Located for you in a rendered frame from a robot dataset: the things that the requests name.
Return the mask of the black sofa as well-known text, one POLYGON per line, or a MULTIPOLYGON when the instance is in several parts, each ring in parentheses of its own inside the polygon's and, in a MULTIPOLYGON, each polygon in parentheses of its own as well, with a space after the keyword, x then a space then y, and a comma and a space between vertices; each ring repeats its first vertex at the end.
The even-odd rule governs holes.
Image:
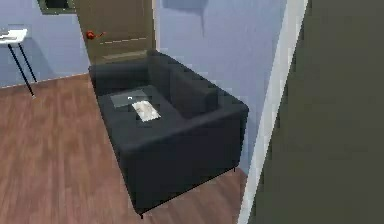
POLYGON ((90 66, 97 103, 138 215, 240 162, 248 106, 169 55, 90 66), (141 89, 161 115, 143 122, 111 95, 141 89))

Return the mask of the grey laptop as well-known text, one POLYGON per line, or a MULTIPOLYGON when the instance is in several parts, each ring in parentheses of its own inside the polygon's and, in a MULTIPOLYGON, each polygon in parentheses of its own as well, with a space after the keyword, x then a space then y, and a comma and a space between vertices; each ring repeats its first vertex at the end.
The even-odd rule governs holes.
POLYGON ((110 99, 115 108, 132 105, 141 101, 149 101, 150 97, 141 89, 119 92, 111 95, 110 99))

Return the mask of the brown room door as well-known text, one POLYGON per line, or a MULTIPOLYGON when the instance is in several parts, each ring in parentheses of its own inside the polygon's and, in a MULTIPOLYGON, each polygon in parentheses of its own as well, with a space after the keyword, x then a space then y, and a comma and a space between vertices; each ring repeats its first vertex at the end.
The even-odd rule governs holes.
POLYGON ((74 0, 91 65, 144 57, 155 48, 153 0, 74 0), (104 35, 88 40, 85 32, 104 35))

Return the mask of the dark olive room door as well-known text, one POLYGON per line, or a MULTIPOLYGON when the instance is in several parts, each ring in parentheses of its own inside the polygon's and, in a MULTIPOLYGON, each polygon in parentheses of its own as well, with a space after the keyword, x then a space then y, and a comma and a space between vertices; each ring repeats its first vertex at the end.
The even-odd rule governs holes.
POLYGON ((384 0, 309 0, 255 224, 384 224, 384 0))

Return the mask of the dark framed picture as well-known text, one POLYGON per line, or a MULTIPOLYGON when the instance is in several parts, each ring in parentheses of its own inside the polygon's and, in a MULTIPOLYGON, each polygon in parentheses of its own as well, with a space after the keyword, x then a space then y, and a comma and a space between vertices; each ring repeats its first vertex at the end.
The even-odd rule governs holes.
POLYGON ((75 14, 74 0, 36 0, 43 15, 75 14))

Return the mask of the white table with black legs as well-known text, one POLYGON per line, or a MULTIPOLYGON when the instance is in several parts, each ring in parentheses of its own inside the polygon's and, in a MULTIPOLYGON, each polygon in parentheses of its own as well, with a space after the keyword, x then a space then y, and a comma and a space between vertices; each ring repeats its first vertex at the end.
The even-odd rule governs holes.
POLYGON ((27 34, 28 34, 27 28, 3 30, 2 32, 0 32, 0 46, 6 46, 9 49, 9 51, 13 57, 13 60, 16 63, 16 66, 18 67, 18 69, 21 73, 21 76, 24 80, 24 83, 28 88, 29 93, 31 94, 32 98, 35 98, 36 95, 35 95, 32 87, 31 87, 30 82, 28 81, 28 79, 24 73, 24 70, 21 67, 21 64, 20 64, 20 62, 17 58, 17 55, 14 51, 15 47, 17 47, 20 50, 21 55, 23 56, 23 58, 25 60, 25 63, 29 69, 29 72, 31 73, 31 76, 32 76, 34 82, 37 82, 36 76, 33 72, 33 69, 32 69, 32 67, 28 61, 28 58, 27 58, 27 56, 24 52, 23 46, 22 46, 22 43, 24 42, 24 40, 27 37, 27 34))

